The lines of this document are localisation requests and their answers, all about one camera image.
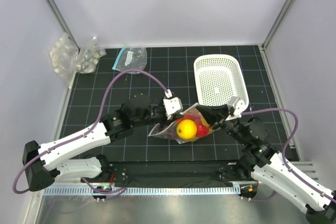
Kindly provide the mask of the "yellow round fruit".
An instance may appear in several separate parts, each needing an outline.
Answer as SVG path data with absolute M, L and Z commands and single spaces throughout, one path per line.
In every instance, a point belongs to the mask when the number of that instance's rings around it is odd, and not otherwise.
M 183 140 L 191 140 L 196 137 L 197 126 L 191 120 L 182 120 L 177 124 L 176 132 Z

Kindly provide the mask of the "dark red grape bunch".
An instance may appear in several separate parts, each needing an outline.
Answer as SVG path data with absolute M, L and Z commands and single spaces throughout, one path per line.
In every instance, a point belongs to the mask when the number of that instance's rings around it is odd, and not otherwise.
M 161 131 L 158 135 L 159 138 L 175 140 L 179 136 L 176 132 L 176 129 L 169 129 L 166 131 Z

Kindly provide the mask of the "white perforated plastic basket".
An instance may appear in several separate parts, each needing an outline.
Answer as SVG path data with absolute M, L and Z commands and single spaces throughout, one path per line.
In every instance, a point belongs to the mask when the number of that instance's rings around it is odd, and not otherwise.
M 220 106 L 232 97 L 243 101 L 242 110 L 249 105 L 245 80 L 238 60 L 229 55 L 203 55 L 193 63 L 198 103 Z

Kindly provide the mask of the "yellow banana bunch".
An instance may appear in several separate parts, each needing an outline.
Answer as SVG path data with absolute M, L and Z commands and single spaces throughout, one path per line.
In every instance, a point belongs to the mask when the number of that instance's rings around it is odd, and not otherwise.
M 206 122 L 204 118 L 201 118 L 202 124 L 207 128 L 208 133 L 211 133 L 213 130 L 211 129 L 210 125 Z

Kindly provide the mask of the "polka dot zip bag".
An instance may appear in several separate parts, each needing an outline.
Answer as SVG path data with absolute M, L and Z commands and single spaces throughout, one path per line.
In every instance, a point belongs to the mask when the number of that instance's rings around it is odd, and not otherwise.
M 148 136 L 175 140 L 179 144 L 194 142 L 208 136 L 213 130 L 198 111 L 197 106 L 198 103 L 193 104 L 183 112 L 182 118 L 166 127 L 155 125 Z

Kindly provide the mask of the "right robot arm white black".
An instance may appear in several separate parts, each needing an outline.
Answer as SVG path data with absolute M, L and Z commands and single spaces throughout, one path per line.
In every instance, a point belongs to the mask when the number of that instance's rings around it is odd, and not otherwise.
M 229 174 L 243 180 L 259 181 L 292 202 L 309 223 L 335 223 L 335 191 L 330 190 L 286 159 L 286 151 L 268 143 L 266 126 L 257 117 L 240 123 L 235 109 L 227 105 L 197 105 L 211 129 L 225 130 L 244 146 L 242 157 L 229 169 Z

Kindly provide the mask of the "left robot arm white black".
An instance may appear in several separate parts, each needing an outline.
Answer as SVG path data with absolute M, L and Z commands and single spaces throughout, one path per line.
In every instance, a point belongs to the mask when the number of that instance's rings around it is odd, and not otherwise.
M 26 143 L 22 161 L 29 191 L 45 189 L 60 179 L 93 178 L 106 182 L 112 169 L 104 156 L 88 161 L 74 157 L 125 138 L 133 134 L 136 127 L 166 126 L 180 118 L 182 110 L 178 97 L 163 98 L 157 106 L 151 106 L 149 96 L 138 95 L 81 131 L 45 144 Z

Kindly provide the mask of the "red chili pepper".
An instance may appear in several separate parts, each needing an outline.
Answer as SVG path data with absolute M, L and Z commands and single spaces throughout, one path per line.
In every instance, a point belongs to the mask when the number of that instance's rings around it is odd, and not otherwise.
M 199 112 L 185 113 L 182 120 L 191 120 L 195 124 L 203 123 L 203 116 Z

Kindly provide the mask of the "red apple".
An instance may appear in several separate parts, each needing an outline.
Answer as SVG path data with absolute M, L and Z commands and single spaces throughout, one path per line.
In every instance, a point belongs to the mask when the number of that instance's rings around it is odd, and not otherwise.
M 196 137 L 201 138 L 205 137 L 209 133 L 209 127 L 204 125 L 204 124 L 197 124 L 197 132 L 196 132 Z

